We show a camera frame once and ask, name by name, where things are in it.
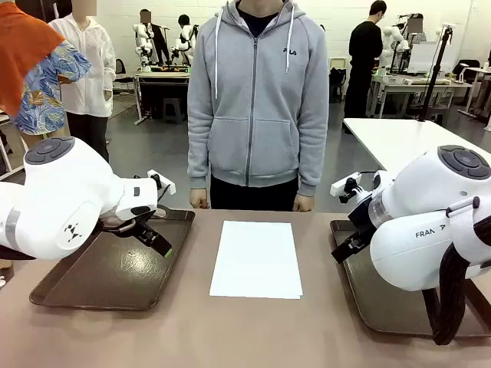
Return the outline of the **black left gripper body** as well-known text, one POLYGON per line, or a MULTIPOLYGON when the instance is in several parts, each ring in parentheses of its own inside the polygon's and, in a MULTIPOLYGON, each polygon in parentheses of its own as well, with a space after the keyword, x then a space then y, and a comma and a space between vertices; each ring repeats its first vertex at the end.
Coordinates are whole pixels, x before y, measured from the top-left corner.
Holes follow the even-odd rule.
POLYGON ((156 236, 157 232, 147 224, 152 219, 155 211, 149 206, 132 208, 130 212, 134 215, 135 225, 129 230, 130 236, 156 236))

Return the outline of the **person's left hand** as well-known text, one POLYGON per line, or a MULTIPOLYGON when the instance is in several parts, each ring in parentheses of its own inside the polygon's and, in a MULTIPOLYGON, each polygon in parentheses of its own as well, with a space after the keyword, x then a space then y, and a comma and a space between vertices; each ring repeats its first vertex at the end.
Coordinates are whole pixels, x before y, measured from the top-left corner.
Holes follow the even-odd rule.
POLYGON ((315 207, 315 197, 297 194, 293 205, 294 212, 311 212, 315 207))

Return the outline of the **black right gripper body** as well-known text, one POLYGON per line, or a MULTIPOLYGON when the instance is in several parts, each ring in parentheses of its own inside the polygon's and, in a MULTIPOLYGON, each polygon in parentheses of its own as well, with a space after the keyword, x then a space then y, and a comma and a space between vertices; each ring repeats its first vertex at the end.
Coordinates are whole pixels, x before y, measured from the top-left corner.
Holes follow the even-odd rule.
POLYGON ((377 230, 378 218, 372 202, 373 195, 370 193, 348 215, 349 220, 360 236, 372 236, 377 230))

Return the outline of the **person's right hand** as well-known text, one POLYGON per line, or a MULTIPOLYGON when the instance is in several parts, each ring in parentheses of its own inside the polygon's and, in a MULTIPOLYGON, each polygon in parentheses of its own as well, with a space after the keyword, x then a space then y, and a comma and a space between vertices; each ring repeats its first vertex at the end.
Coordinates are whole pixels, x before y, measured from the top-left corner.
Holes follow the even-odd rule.
POLYGON ((209 208, 207 189, 191 189, 189 191, 189 203, 194 209, 209 208))

